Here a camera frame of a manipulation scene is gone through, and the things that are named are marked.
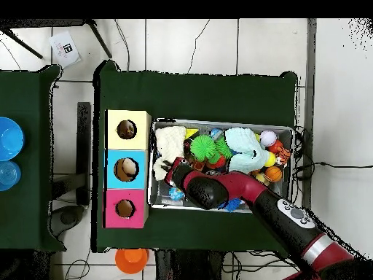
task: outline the green mat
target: green mat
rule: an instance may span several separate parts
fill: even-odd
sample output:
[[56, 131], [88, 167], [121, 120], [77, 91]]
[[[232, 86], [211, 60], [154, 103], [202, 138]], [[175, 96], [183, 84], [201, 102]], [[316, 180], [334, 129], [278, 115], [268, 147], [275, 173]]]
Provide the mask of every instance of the green mat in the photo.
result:
[[0, 116], [17, 122], [24, 148], [13, 160], [22, 176], [0, 192], [0, 248], [64, 250], [47, 226], [50, 200], [50, 94], [59, 66], [38, 72], [0, 71]]
[[266, 249], [280, 244], [252, 214], [150, 209], [143, 229], [102, 228], [104, 111], [146, 110], [152, 118], [294, 126], [297, 76], [214, 76], [121, 72], [113, 61], [95, 71], [93, 248], [174, 248], [221, 251]]

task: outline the blue cup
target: blue cup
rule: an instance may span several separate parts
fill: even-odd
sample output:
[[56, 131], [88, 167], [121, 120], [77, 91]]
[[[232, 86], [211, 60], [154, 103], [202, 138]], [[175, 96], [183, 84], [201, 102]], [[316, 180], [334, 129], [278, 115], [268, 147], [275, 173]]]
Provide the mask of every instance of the blue cup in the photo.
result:
[[12, 161], [0, 162], [0, 191], [13, 187], [20, 181], [20, 167]]
[[0, 161], [13, 159], [23, 147], [24, 136], [13, 120], [0, 117]]

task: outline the yellow box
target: yellow box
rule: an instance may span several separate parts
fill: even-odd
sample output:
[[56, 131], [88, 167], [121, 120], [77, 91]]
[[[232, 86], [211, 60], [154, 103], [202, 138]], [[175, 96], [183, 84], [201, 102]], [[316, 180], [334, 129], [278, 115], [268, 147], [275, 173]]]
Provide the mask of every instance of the yellow box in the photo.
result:
[[152, 118], [146, 111], [108, 109], [108, 148], [147, 150], [151, 124]]

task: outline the plastic bin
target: plastic bin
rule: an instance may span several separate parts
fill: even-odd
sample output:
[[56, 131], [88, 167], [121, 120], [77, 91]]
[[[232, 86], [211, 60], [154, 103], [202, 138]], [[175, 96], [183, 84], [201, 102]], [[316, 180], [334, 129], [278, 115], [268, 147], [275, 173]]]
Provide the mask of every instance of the plastic bin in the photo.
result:
[[[219, 128], [222, 130], [226, 130], [233, 127], [241, 127], [241, 128], [250, 128], [254, 133], [261, 133], [265, 130], [271, 130], [278, 135], [279, 140], [283, 143], [283, 146], [286, 149], [291, 150], [291, 157], [288, 160], [288, 164], [285, 168], [283, 168], [283, 178], [279, 182], [271, 182], [269, 188], [272, 189], [275, 193], [279, 194], [284, 198], [289, 197], [290, 193], [290, 184], [291, 184], [291, 169], [294, 162], [293, 157], [293, 148], [295, 145], [295, 132], [290, 127], [280, 127], [280, 126], [273, 126], [273, 125], [249, 125], [249, 124], [242, 124], [242, 123], [229, 123], [229, 122], [207, 122], [207, 121], [198, 121], [198, 120], [171, 120], [165, 121], [162, 119], [157, 119], [153, 121], [152, 128], [151, 128], [151, 145], [150, 145], [150, 157], [149, 157], [149, 183], [148, 183], [148, 203], [152, 207], [161, 208], [161, 209], [184, 209], [184, 210], [199, 210], [205, 211], [205, 209], [201, 209], [196, 207], [190, 201], [180, 200], [180, 201], [173, 201], [168, 191], [170, 186], [168, 186], [163, 180], [158, 182], [153, 177], [152, 169], [153, 164], [156, 160], [157, 154], [157, 143], [155, 141], [155, 130], [158, 128], [164, 128], [168, 126], [175, 126], [175, 125], [182, 125], [185, 128], [197, 128], [200, 130], [201, 134], [209, 134], [213, 128]], [[221, 209], [211, 209], [209, 211], [225, 211]], [[235, 212], [250, 212], [246, 203], [240, 205], [240, 207]]]

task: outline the paper sign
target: paper sign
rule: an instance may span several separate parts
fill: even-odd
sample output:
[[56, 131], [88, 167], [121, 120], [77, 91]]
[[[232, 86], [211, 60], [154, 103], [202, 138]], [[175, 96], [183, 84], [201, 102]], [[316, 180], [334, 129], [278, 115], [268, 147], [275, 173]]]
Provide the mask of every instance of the paper sign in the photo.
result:
[[81, 60], [78, 49], [68, 31], [51, 36], [50, 45], [52, 46], [55, 57], [57, 58], [57, 62], [63, 68]]

